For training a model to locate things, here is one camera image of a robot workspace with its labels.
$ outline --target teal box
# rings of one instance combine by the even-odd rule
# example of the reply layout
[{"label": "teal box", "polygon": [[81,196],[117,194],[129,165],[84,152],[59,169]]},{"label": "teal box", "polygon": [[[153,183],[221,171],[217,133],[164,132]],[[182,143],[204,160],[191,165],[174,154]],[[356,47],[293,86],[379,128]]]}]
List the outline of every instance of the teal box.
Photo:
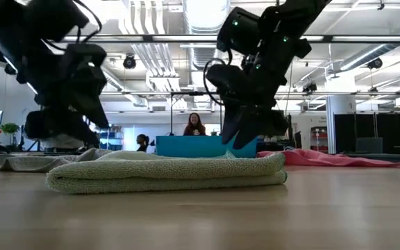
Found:
[{"label": "teal box", "polygon": [[234,139],[222,144],[221,136],[157,136],[156,154],[169,157],[215,157],[223,156],[228,149],[238,158],[255,158],[257,139],[243,149],[233,149]]}]

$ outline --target camera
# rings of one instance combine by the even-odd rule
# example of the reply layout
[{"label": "camera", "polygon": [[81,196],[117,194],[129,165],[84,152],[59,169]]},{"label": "camera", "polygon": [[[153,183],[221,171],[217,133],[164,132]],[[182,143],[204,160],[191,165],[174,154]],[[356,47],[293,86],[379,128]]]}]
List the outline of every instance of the camera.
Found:
[{"label": "camera", "polygon": [[137,66],[133,54],[126,55],[126,59],[124,59],[123,66],[125,69],[134,69],[135,66]]}]

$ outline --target gray cloth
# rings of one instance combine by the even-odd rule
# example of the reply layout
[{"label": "gray cloth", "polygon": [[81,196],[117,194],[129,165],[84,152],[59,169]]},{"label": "gray cloth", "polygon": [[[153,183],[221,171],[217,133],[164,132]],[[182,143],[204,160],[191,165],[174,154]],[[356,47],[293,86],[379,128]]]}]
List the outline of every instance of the gray cloth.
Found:
[{"label": "gray cloth", "polygon": [[0,171],[47,173],[64,164],[96,160],[112,151],[89,149],[79,156],[14,156],[0,155]]}]

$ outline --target metal beam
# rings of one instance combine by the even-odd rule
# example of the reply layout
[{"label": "metal beam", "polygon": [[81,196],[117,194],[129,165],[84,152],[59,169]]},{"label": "metal beam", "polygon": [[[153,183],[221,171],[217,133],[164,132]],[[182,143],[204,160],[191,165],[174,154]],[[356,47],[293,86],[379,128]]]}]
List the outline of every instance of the metal beam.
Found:
[{"label": "metal beam", "polygon": [[[208,94],[207,92],[138,92],[138,91],[131,91],[131,92],[102,92],[101,95],[123,95],[123,94],[136,94],[136,95],[149,95],[149,96],[170,96],[170,95],[189,95],[189,96],[199,96]],[[276,96],[287,95],[288,92],[277,92]],[[356,96],[378,96],[378,95],[400,95],[400,91],[395,92],[323,92],[323,91],[316,91],[311,93],[305,92],[290,92],[288,95],[291,97],[307,97],[307,96],[332,96],[332,95],[356,95]]]},{"label": "metal beam", "polygon": [[[305,35],[312,44],[400,44],[400,35]],[[74,43],[75,35],[65,37],[61,43]],[[95,35],[91,40],[99,44],[142,43],[197,43],[215,44],[216,35]]]}]

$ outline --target pink towel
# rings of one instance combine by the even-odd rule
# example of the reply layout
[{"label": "pink towel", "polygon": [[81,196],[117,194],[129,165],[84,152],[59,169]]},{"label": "pink towel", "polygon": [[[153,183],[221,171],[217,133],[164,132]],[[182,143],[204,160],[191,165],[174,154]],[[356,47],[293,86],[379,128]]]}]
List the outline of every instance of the pink towel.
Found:
[{"label": "pink towel", "polygon": [[[275,152],[263,151],[257,153],[257,158],[269,156]],[[314,150],[295,149],[281,152],[285,155],[285,165],[295,166],[328,166],[328,167],[399,167],[400,162],[393,163],[384,160],[366,158],[350,158],[343,155],[328,155]]]}]

